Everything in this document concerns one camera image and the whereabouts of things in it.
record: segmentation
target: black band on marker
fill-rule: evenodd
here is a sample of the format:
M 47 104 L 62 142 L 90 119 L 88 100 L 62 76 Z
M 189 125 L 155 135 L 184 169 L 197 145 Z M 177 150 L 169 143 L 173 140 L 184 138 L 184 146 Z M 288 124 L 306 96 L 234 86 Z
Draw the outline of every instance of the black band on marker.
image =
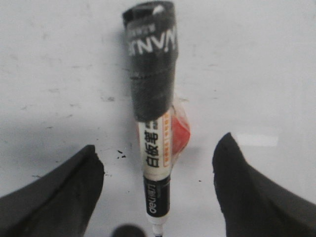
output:
M 153 1 L 123 14 L 129 56 L 131 92 L 137 121 L 156 120 L 170 108 L 178 57 L 174 5 Z
M 161 217 L 170 209 L 170 176 L 160 181 L 144 177 L 146 209 L 153 217 Z

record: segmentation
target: dark spot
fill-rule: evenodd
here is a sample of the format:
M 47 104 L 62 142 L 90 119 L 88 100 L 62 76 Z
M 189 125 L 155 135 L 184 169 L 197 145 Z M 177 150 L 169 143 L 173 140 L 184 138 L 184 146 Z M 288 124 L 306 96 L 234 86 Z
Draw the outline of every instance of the dark spot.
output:
M 78 107 L 80 108 L 80 104 L 69 104 L 70 107 Z
M 49 89 L 48 91 L 49 91 L 50 93 L 59 93 L 59 89 L 58 89 L 58 88 Z
M 181 102 L 188 102 L 188 101 L 189 101 L 189 100 L 186 99 L 186 98 L 179 98 L 179 100 L 180 100 Z
M 114 98 L 114 97 L 108 97 L 108 98 L 107 98 L 107 101 L 108 101 L 108 102 L 113 102 L 113 101 L 115 101 L 115 98 Z
M 49 38 L 49 34 L 48 34 L 48 33 L 44 33 L 44 34 L 41 36 L 41 38 L 42 38 L 43 40 L 46 40 L 46 39 Z
M 15 54 L 10 54 L 10 57 L 14 59 L 15 61 L 19 61 L 18 56 L 16 56 Z
M 101 36 L 101 43 L 102 43 L 102 44 L 105 43 L 105 37 L 104 37 L 104 35 Z
M 193 45 L 192 45 L 192 48 L 193 48 L 193 49 L 192 49 L 192 56 L 195 57 L 195 56 L 196 56 L 197 45 L 196 45 L 196 44 L 193 44 Z

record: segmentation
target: white surface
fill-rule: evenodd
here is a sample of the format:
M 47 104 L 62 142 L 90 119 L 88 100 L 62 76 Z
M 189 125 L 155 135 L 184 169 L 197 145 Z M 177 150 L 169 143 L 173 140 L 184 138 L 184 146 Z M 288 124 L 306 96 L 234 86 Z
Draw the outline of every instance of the white surface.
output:
M 0 196 L 95 144 L 106 176 L 86 237 L 123 223 L 151 236 L 121 20 L 139 2 L 0 3 Z M 192 137 L 164 236 L 225 236 L 211 158 L 228 131 L 250 164 L 316 203 L 316 2 L 174 2 Z

